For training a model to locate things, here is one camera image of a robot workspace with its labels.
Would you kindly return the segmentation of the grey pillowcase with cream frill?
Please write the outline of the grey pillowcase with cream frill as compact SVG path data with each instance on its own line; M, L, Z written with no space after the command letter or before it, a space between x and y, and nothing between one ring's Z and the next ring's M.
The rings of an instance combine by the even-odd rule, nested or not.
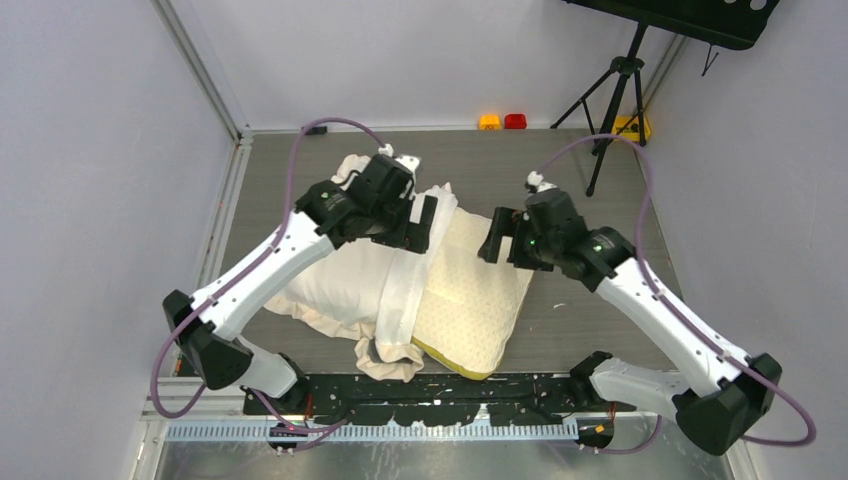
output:
M437 205L425 253L368 239L348 243L300 273L265 309L328 337L355 341L356 365L373 379L410 381L424 366L423 351L412 342L419 306L458 206L449 183L419 193L414 213L428 199Z

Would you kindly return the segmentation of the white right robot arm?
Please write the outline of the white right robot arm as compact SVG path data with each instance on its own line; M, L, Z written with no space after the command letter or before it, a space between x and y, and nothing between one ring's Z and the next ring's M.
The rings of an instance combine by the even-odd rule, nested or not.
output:
M650 370L595 351L569 372L571 397L580 408L616 402L650 411L714 456L725 454L769 411L774 394L755 377L778 383L781 365L724 340L650 268L641 267L635 247L619 231L589 229L566 192L538 190L521 210L496 208L479 258L497 262L505 238L511 240L508 263L531 271L560 269L624 313L676 367Z

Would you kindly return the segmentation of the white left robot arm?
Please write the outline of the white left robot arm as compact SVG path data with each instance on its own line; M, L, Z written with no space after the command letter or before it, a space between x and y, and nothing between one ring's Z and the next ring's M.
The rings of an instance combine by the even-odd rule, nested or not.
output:
M207 389L259 390L284 414L305 405L307 389L288 358L241 333L283 287L347 243L368 239L425 253L438 200L415 192L420 163L378 153L343 182L312 185L282 225L229 271L192 294L174 290L164 298L173 342Z

